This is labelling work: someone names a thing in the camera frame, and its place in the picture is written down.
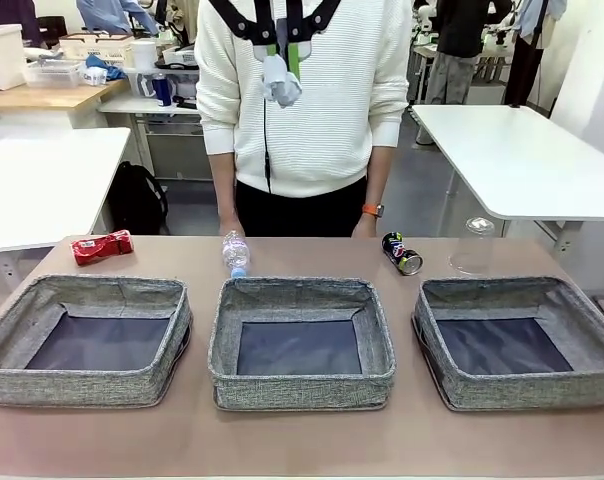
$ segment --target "wooden tabletop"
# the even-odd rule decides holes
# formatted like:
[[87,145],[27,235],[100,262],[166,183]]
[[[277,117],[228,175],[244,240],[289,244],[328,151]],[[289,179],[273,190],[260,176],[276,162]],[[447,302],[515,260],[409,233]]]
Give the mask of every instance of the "wooden tabletop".
[[73,110],[107,94],[126,89],[125,80],[115,80],[101,87],[80,85],[75,88],[30,88],[27,85],[0,91],[0,111]]
[[[540,247],[496,240],[492,274],[560,275]],[[455,240],[408,239],[424,270],[402,277],[379,240],[250,239],[251,273],[361,277],[378,290],[397,358],[386,408],[352,413],[228,413],[206,367],[228,277],[219,238],[136,237],[135,252],[79,268],[63,241],[31,278],[103,273],[178,278],[194,335],[164,400],[133,410],[0,407],[0,474],[39,477],[493,476],[604,474],[604,408],[453,413],[429,376],[410,314],[420,282],[454,276]]]

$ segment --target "storage bin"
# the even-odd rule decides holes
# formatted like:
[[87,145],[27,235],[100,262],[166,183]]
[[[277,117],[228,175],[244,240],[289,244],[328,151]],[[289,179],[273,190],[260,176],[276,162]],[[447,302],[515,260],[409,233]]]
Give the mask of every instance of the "storage bin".
[[0,405],[154,405],[190,323],[176,280],[38,278],[0,316]]
[[189,45],[185,48],[168,48],[162,52],[162,57],[164,58],[164,63],[167,65],[197,65],[193,45]]
[[226,410],[371,410],[388,399],[395,357],[373,286],[333,278],[235,278],[209,344]]
[[74,33],[60,38],[60,48],[70,60],[86,60],[89,55],[118,67],[131,63],[131,34]]
[[75,88],[80,84],[82,62],[41,60],[26,66],[24,77],[29,87]]
[[427,281],[413,321],[454,410],[604,404],[604,316],[562,280]]
[[200,79],[199,70],[169,70],[154,69],[152,71],[140,71],[135,68],[124,68],[131,84],[131,91],[137,97],[155,98],[153,88],[154,75],[166,75],[171,87],[171,97],[179,95],[184,98],[195,98],[196,84]]
[[21,25],[0,25],[0,90],[24,83],[22,70],[26,59],[21,31]]

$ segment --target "black jacket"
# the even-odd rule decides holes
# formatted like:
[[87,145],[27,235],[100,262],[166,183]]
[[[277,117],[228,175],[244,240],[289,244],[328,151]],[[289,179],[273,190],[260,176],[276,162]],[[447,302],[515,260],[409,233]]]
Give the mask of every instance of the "black jacket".
[[[489,4],[495,5],[490,14]],[[434,27],[440,32],[438,52],[471,58],[482,51],[482,30],[500,23],[511,11],[511,0],[438,0]]]

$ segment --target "plastic water bottle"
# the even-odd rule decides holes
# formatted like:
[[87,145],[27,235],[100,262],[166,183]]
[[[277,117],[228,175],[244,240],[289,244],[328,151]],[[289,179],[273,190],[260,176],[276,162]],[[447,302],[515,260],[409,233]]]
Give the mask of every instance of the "plastic water bottle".
[[232,230],[222,241],[222,258],[231,270],[231,278],[246,277],[249,269],[249,247],[244,237]]

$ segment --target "crushed can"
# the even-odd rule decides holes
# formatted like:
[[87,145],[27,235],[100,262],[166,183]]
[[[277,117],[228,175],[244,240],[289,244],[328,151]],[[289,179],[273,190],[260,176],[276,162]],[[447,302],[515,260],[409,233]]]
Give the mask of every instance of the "crushed can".
[[384,236],[382,250],[402,275],[415,275],[424,263],[417,252],[404,246],[402,234],[399,232],[387,233]]

